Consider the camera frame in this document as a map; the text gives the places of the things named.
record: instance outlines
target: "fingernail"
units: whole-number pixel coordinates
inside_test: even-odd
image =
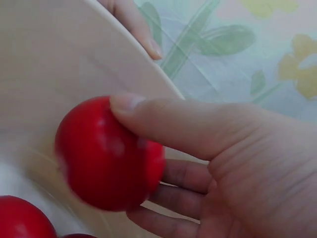
[[[131,113],[145,98],[133,93],[125,93],[110,97],[111,109],[122,113]]]
[[[157,54],[157,56],[162,58],[163,57],[162,49],[159,47],[159,45],[156,43],[156,41],[154,39],[151,39],[150,42],[151,42],[152,48],[155,51],[155,53]]]

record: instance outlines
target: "white bowl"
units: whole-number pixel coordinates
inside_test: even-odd
[[[181,97],[96,0],[0,1],[0,194],[38,206],[59,235],[145,237],[124,214],[80,202],[53,153],[55,131],[70,109],[123,90]]]

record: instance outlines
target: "yellow flower print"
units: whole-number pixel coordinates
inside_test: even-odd
[[[276,9],[293,12],[298,7],[297,0],[240,0],[256,17],[268,18]]]
[[[317,64],[301,68],[308,57],[317,54],[317,40],[298,34],[292,42],[293,54],[283,57],[278,67],[279,80],[293,80],[296,89],[307,99],[317,96]]]

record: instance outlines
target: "tablecloth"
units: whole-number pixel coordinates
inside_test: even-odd
[[[135,0],[186,98],[317,122],[317,2]]]

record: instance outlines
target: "skin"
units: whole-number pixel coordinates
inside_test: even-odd
[[[98,1],[135,37],[152,59],[162,58],[162,51],[133,0]]]
[[[208,165],[168,160],[150,201],[127,216],[163,238],[317,237],[317,128],[245,104],[111,97],[128,129]]]

